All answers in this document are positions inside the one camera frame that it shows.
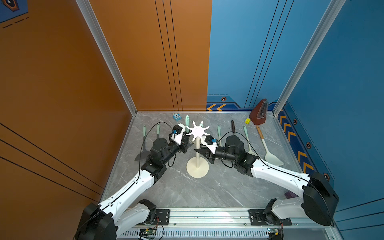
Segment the mint handle cream turner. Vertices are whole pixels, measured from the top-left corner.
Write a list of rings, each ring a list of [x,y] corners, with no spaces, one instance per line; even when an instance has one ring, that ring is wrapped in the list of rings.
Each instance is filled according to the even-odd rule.
[[[221,141],[222,135],[221,135],[220,125],[217,125],[217,131],[218,131],[218,145],[221,147],[222,146],[222,141]]]

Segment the black handle metal utensil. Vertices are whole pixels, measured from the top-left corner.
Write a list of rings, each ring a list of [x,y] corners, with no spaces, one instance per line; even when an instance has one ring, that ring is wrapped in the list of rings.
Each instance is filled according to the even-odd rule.
[[[232,134],[235,135],[236,134],[236,128],[235,128],[234,120],[231,120],[231,129],[232,129]]]

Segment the mint handle white spatula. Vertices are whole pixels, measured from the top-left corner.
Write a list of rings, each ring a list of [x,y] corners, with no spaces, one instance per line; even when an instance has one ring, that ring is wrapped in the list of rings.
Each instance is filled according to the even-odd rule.
[[[253,148],[251,146],[247,127],[243,126],[243,129],[244,129],[245,136],[246,136],[246,139],[247,139],[247,142],[248,142],[248,146],[249,146],[249,154],[257,157],[258,156],[257,153],[253,150]]]

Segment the mint handle grey turner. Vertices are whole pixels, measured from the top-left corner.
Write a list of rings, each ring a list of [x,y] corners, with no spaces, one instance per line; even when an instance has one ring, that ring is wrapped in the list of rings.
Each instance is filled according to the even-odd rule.
[[[157,139],[160,137],[160,123],[157,124]]]

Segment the mint handle grey spatula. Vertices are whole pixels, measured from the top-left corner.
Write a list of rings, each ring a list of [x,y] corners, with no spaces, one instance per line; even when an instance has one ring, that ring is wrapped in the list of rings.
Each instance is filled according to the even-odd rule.
[[[147,156],[150,154],[150,152],[147,151],[147,149],[146,149],[146,136],[147,136],[147,128],[144,125],[143,126],[143,143],[142,143],[142,148],[141,148],[141,152],[136,156],[135,162],[137,162],[137,161],[144,161],[145,162],[147,160]]]

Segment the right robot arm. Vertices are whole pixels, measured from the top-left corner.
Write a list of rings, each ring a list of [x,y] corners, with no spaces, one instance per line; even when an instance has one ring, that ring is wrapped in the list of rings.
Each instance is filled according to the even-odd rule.
[[[239,173],[271,182],[296,195],[285,200],[271,199],[262,213],[267,224],[280,225],[290,218],[309,218],[322,226],[333,224],[339,197],[322,174],[308,175],[268,164],[246,152],[237,136],[227,137],[223,147],[203,141],[196,151],[212,164],[215,160],[231,161]]]

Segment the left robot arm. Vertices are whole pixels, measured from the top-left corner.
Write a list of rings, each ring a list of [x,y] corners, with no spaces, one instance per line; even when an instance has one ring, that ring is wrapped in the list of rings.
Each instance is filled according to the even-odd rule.
[[[124,187],[105,201],[85,207],[74,239],[116,240],[137,224],[152,224],[156,215],[155,204],[143,199],[132,209],[128,207],[163,176],[172,157],[178,152],[187,152],[188,141],[186,135],[179,142],[164,138],[155,140],[147,161]]]

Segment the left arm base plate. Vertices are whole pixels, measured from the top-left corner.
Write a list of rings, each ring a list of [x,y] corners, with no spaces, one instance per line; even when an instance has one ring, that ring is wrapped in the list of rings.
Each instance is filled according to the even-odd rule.
[[[170,209],[151,210],[147,219],[141,225],[157,225],[167,226],[170,220]]]

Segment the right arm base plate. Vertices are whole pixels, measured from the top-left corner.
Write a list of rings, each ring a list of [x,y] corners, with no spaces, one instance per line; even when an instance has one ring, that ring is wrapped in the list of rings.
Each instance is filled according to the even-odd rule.
[[[262,209],[248,210],[249,218],[252,226],[291,226],[292,221],[290,218],[279,219],[272,213],[265,214]]]

